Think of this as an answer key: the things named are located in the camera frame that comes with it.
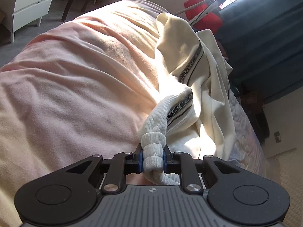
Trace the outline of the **cream white zip jacket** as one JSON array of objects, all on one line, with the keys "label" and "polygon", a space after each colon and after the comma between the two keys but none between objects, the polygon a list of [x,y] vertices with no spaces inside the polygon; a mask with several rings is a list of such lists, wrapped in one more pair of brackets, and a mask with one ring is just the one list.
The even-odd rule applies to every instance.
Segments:
[{"label": "cream white zip jacket", "polygon": [[232,68],[210,30],[195,32],[187,21],[169,13],[159,14],[156,25],[161,100],[141,126],[139,137],[145,178],[172,185],[180,179],[164,171],[164,147],[193,158],[209,153],[229,159],[236,139],[229,101]]}]

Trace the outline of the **pink white bed sheet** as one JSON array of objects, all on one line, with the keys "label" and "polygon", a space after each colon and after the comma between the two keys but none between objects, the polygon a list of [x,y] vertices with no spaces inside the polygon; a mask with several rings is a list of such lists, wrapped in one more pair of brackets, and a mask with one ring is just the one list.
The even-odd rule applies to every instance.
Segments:
[{"label": "pink white bed sheet", "polygon": [[[19,226],[24,184],[92,154],[111,158],[140,143],[161,100],[157,16],[123,0],[40,34],[1,68],[1,226]],[[268,162],[230,88],[236,139],[228,160],[268,176]]]}]

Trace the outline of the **red bag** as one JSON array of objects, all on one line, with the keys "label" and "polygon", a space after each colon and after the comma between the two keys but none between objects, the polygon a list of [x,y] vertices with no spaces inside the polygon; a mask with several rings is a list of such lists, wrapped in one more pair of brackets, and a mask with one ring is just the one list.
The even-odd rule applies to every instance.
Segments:
[{"label": "red bag", "polygon": [[185,11],[185,15],[188,23],[196,31],[209,29],[213,34],[216,34],[223,25],[219,10],[219,3],[208,1]]}]

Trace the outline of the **large teal curtain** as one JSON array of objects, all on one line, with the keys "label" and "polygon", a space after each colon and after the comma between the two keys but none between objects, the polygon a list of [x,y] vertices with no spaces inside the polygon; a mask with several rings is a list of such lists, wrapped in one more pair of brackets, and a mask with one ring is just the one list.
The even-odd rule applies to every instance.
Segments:
[{"label": "large teal curtain", "polygon": [[240,93],[270,103],[302,87],[302,0],[238,0],[220,14],[215,37]]}]

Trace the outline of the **white dresser with drawers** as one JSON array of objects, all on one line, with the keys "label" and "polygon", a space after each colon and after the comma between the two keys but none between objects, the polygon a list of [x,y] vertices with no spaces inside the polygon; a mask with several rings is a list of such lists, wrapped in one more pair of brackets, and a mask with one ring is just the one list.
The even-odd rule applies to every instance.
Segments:
[{"label": "white dresser with drawers", "polygon": [[10,43],[14,43],[14,33],[21,27],[37,20],[41,24],[42,17],[48,14],[52,0],[1,0],[1,11],[6,17],[4,26],[10,31]]}]

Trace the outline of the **wall power outlet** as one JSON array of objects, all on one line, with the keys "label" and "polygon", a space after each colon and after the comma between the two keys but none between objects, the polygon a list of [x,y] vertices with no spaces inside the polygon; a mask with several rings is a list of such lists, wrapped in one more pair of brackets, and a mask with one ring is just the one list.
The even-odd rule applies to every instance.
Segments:
[{"label": "wall power outlet", "polygon": [[277,144],[281,142],[281,135],[279,131],[274,133],[274,138]]}]

